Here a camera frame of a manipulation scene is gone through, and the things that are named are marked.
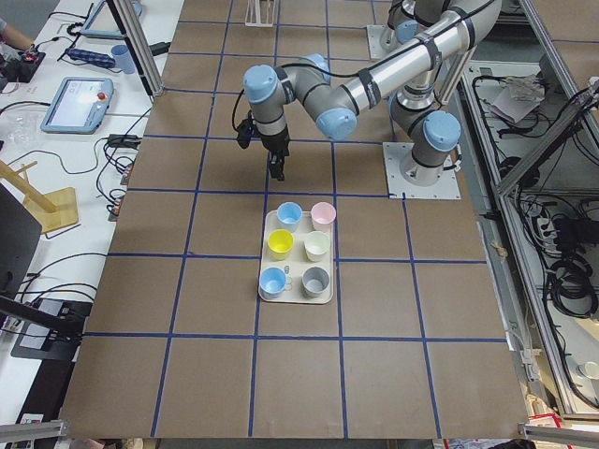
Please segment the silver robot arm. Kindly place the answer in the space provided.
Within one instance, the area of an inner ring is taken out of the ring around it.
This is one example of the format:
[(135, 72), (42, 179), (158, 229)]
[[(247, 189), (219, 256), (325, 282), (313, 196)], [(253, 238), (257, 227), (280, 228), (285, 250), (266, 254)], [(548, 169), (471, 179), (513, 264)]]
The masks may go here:
[(415, 0), (393, 0), (387, 14), (387, 28), (381, 37), (381, 45), (392, 51), (416, 35)]
[(337, 87), (330, 83), (335, 73), (318, 53), (284, 65), (250, 67), (241, 92), (250, 109), (233, 127), (238, 145), (245, 149), (259, 138), (269, 153), (271, 177), (283, 180), (290, 141), (286, 105), (299, 101), (325, 137), (343, 141), (356, 129), (358, 115), (389, 94), (432, 101), (435, 71), (448, 57), (474, 49), (496, 23), (501, 7), (499, 1), (394, 1), (383, 35), (388, 54), (342, 74)]

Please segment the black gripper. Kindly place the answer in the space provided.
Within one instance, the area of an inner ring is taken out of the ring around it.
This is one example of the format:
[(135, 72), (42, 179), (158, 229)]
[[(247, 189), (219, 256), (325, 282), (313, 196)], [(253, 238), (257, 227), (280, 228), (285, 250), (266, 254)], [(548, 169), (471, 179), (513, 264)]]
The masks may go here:
[(270, 153), (268, 167), (270, 177), (277, 181), (285, 180), (285, 158), (289, 155), (289, 133), (283, 130), (276, 135), (260, 135), (264, 148)]

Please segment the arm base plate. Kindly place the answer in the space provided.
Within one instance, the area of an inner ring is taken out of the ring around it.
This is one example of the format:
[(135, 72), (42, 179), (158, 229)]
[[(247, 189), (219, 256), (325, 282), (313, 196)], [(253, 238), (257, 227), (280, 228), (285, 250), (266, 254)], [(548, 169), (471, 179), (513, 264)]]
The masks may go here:
[(424, 167), (413, 158), (411, 142), (384, 142), (384, 163), (390, 198), (461, 200), (457, 172), (460, 162), (447, 153), (440, 167)]
[(372, 60), (380, 60), (398, 47), (395, 31), (387, 25), (368, 25), (366, 35)]

